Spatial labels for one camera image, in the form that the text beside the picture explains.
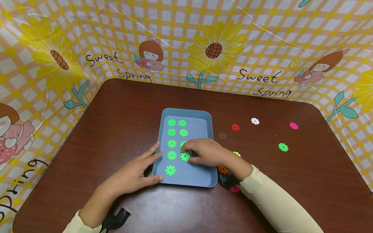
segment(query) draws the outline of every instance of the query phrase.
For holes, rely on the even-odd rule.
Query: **tabletop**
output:
[[[209,112],[215,140],[283,187],[325,232],[373,229],[373,197],[311,104],[110,79],[17,213],[13,231],[62,232],[101,182],[157,141],[168,107]],[[288,152],[279,150],[280,142]],[[242,193],[220,184],[159,184],[119,197],[114,208],[120,207],[131,216],[111,232],[276,232]]]

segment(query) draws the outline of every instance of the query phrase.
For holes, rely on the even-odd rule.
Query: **pink snowflake block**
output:
[[[298,125],[295,124],[295,123],[293,123],[293,122],[291,122],[291,123],[289,124],[289,126],[290,126],[290,128],[295,129],[295,130],[299,129]]]
[[[229,187],[232,192],[239,192],[239,187],[237,185]]]

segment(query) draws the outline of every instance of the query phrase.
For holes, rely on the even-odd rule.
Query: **cartoon girl's hair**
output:
[[[0,118],[4,116],[9,116],[11,124],[14,124],[19,120],[19,115],[16,110],[11,106],[0,103]]]
[[[144,51],[148,51],[148,52],[157,54],[159,56],[157,61],[159,62],[163,61],[163,50],[159,44],[160,44],[159,39],[153,40],[153,37],[149,37],[147,41],[144,41],[140,44],[140,47],[139,47],[140,56],[144,57]]]
[[[325,55],[322,58],[320,58],[320,60],[315,62],[309,68],[309,70],[312,70],[317,64],[323,63],[323,64],[330,65],[329,68],[327,68],[326,70],[323,71],[323,72],[328,72],[329,70],[334,68],[342,60],[343,54],[347,53],[347,51],[348,51],[348,48],[347,49],[339,48],[334,53],[329,53],[328,55]]]

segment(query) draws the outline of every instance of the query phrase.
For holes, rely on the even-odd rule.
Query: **yellow checkered pattern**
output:
[[[362,72],[372,69],[373,1],[316,1],[299,7],[301,1],[261,0],[14,0],[0,1],[0,103],[13,107],[20,115],[16,124],[31,121],[35,139],[29,150],[23,150],[6,164],[0,165],[0,194],[12,198],[12,208],[19,210],[45,170],[43,164],[29,174],[24,184],[18,184],[17,194],[9,193],[29,161],[36,158],[49,164],[84,112],[82,106],[71,110],[63,103],[75,100],[70,90],[57,93],[46,88],[46,80],[38,77],[42,67],[31,54],[37,50],[21,41],[21,23],[34,17],[48,17],[52,27],[65,30],[73,43],[82,69],[88,73],[89,86],[83,96],[89,104],[102,83],[117,70],[149,75],[153,83],[196,88],[186,75],[198,76],[188,60],[187,48],[194,36],[202,35],[205,25],[233,20],[241,23],[239,34],[245,34],[244,50],[228,70],[215,74],[219,79],[202,84],[202,89],[255,95],[264,91],[288,91],[291,101],[311,103],[327,118],[333,112],[333,99],[344,92],[352,97],[354,83]],[[164,70],[150,73],[137,66],[134,55],[139,45],[151,36],[161,40]],[[299,86],[295,75],[307,70],[321,57],[348,48],[342,60],[325,78],[309,86]],[[107,54],[122,63],[106,59],[86,60]],[[300,65],[289,68],[292,61]],[[277,83],[242,79],[246,75],[268,76],[282,71]],[[148,82],[143,79],[132,79]],[[278,95],[268,98],[284,97]],[[353,102],[349,105],[359,115],[348,119],[338,113],[329,125],[348,153],[364,181],[373,191],[373,125],[372,112],[365,113]],[[0,204],[8,205],[6,199]],[[0,231],[11,232],[14,211],[0,207],[5,217]]]

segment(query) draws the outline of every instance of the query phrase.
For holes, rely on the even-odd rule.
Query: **plastic tray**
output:
[[[170,119],[174,119],[176,121],[175,126],[168,125],[167,122]],[[185,120],[186,126],[179,126],[179,120]],[[175,136],[169,136],[167,134],[167,130],[171,128],[176,130]],[[188,131],[188,136],[180,136],[179,131],[181,129],[186,129]],[[187,162],[182,161],[180,158],[180,142],[198,138],[213,139],[212,118],[210,113],[206,111],[179,108],[164,109],[162,112],[161,125],[158,135],[160,147],[157,150],[157,152],[162,150],[163,153],[162,156],[154,162],[152,174],[162,175],[162,183],[166,184],[209,188],[215,186],[217,183],[216,167],[188,164]],[[174,139],[177,142],[176,147],[169,148],[167,146],[167,142],[170,139]],[[175,160],[171,161],[167,158],[167,153],[169,151],[175,151],[177,153],[177,158]],[[168,165],[172,165],[176,169],[176,173],[173,176],[168,176],[165,172]]]

